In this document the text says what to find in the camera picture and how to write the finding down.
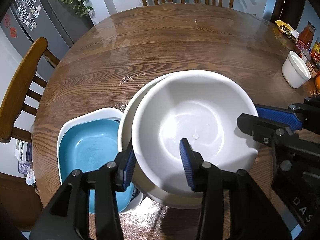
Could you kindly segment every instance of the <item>jar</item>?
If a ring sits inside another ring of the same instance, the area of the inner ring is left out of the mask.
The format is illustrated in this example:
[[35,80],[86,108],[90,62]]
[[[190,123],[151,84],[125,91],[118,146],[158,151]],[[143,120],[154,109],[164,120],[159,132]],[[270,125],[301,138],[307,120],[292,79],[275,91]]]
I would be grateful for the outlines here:
[[320,37],[316,40],[316,43],[313,45],[311,50],[311,57],[316,63],[320,63]]
[[310,22],[308,22],[307,26],[299,34],[296,40],[295,46],[293,48],[295,53],[299,55],[302,49],[310,49],[315,31],[316,28]]
[[319,72],[319,65],[311,58],[307,63],[307,68],[311,74],[311,77],[315,77]]
[[302,49],[302,51],[300,52],[299,56],[300,56],[300,58],[302,58],[302,60],[303,60],[303,62],[305,64],[307,64],[308,61],[311,60],[310,54],[305,49]]

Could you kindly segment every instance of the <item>glass bottle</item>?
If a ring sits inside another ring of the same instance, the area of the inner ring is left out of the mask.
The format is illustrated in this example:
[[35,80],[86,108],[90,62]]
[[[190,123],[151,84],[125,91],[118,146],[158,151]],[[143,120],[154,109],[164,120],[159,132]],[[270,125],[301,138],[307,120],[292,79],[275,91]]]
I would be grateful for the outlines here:
[[296,40],[295,46],[293,48],[295,53],[299,55],[302,49],[310,49],[315,31],[316,28],[310,22],[308,22],[307,26],[303,29]]

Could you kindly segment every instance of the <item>sauce bottle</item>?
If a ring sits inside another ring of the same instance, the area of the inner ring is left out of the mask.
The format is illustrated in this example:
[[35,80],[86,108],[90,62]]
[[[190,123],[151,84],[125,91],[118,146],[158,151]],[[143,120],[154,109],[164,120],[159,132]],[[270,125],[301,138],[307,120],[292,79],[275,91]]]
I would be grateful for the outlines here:
[[308,22],[307,26],[303,29],[296,40],[295,46],[293,48],[295,53],[299,55],[302,49],[310,49],[315,31],[316,28],[314,28],[314,26],[310,22]]
[[313,45],[311,50],[311,57],[316,63],[320,63],[320,37],[316,40],[316,43]]

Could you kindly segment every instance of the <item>bottle label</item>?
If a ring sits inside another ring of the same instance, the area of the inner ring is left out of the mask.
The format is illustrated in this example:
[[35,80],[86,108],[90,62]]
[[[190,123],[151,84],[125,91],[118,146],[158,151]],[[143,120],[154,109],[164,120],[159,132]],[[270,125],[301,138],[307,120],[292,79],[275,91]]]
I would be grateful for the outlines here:
[[308,70],[309,70],[309,72],[311,74],[311,77],[315,77],[317,75],[317,72],[313,69],[311,63],[308,61],[306,63],[306,65],[307,65],[307,68],[308,68]]
[[314,44],[311,50],[311,57],[313,57],[315,62],[320,63],[320,47],[317,43]]
[[296,45],[298,47],[298,49],[301,51],[302,49],[304,49],[306,47],[306,45],[303,43],[302,40],[300,40],[299,38],[296,41]]

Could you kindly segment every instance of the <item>yellow package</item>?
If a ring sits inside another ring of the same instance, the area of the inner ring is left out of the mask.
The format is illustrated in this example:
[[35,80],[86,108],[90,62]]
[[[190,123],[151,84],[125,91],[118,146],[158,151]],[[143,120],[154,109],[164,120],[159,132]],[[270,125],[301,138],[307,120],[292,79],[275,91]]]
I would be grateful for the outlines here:
[[293,28],[289,25],[286,24],[283,21],[275,21],[276,25],[279,28],[279,31],[286,37],[288,37],[290,40],[292,40],[293,42],[296,42],[296,38],[292,35],[292,30]]

